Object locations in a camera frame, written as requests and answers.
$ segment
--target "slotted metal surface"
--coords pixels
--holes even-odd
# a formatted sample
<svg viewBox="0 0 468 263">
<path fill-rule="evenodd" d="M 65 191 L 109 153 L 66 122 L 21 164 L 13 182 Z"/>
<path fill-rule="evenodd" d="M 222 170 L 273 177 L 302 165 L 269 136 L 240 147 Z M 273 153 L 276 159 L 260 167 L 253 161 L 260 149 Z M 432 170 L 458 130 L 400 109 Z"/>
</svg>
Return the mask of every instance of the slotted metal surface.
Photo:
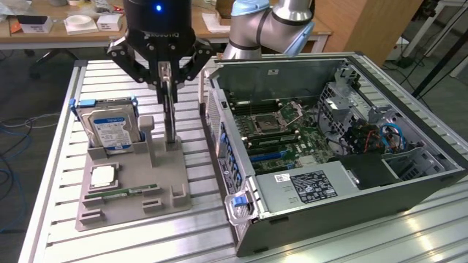
<svg viewBox="0 0 468 263">
<path fill-rule="evenodd" d="M 374 70 L 372 63 L 358 59 L 466 156 L 465 142 L 405 98 L 406 94 L 394 88 L 393 81 Z M 134 94 L 140 113 L 154 116 L 153 137 L 162 136 L 162 109 L 154 92 L 130 81 L 116 64 L 89 61 L 85 68 L 74 68 L 73 74 L 68 96 L 82 99 Z M 434 193 L 405 213 L 236 258 L 201 130 L 194 84 L 196 80 L 180 90 L 176 106 L 176 130 L 182 138 L 193 208 L 84 232 L 74 230 L 86 136 L 81 125 L 68 117 L 64 105 L 60 136 L 52 145 L 20 262 L 468 262 L 466 180 Z M 362 92 L 374 94 L 373 103 L 385 103 L 364 80 L 361 84 Z"/>
</svg>

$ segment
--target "power supply label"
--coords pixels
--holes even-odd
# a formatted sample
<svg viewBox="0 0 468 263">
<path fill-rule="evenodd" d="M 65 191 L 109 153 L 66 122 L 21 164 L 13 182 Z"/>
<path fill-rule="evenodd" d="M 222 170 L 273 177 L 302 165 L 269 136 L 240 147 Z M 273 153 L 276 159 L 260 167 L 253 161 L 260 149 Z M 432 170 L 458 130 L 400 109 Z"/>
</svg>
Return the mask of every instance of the power supply label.
<svg viewBox="0 0 468 263">
<path fill-rule="evenodd" d="M 290 176 L 290 181 L 305 204 L 337 196 L 322 171 Z"/>
</svg>

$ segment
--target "hard drive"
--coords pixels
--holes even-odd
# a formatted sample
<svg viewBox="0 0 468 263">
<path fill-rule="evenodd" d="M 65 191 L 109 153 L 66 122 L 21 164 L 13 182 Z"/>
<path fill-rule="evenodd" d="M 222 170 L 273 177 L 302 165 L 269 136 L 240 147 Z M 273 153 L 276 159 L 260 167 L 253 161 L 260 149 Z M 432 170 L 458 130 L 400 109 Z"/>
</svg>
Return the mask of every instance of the hard drive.
<svg viewBox="0 0 468 263">
<path fill-rule="evenodd" d="M 109 155 L 132 151 L 130 145 L 142 138 L 134 97 L 81 100 L 77 104 L 72 99 L 70 109 L 82 124 L 90 147 L 104 147 Z"/>
</svg>

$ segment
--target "sticker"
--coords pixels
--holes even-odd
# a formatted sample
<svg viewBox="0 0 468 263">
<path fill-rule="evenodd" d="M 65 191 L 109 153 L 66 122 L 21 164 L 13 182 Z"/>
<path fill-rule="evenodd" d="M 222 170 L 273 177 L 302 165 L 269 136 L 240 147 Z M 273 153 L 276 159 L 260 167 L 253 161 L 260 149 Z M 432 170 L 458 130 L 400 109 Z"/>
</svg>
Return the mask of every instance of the sticker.
<svg viewBox="0 0 468 263">
<path fill-rule="evenodd" d="M 290 181 L 289 174 L 277 174 L 274 175 L 276 182 Z"/>
<path fill-rule="evenodd" d="M 290 181 L 300 200 L 305 204 L 337 196 L 322 171 L 294 175 Z"/>
<path fill-rule="evenodd" d="M 96 119 L 93 123 L 104 148 L 121 150 L 130 147 L 130 134 L 124 129 L 126 121 L 122 117 Z"/>
</svg>

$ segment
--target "motherboard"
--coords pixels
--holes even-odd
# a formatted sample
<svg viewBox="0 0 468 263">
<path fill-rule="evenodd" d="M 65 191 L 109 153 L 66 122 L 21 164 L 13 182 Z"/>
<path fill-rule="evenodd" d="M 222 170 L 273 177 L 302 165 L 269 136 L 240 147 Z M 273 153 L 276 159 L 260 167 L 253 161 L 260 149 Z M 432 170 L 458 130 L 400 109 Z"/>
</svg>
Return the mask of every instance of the motherboard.
<svg viewBox="0 0 468 263">
<path fill-rule="evenodd" d="M 297 100 L 268 103 L 237 105 L 233 111 L 256 175 L 326 163 L 334 152 L 314 114 Z"/>
</svg>

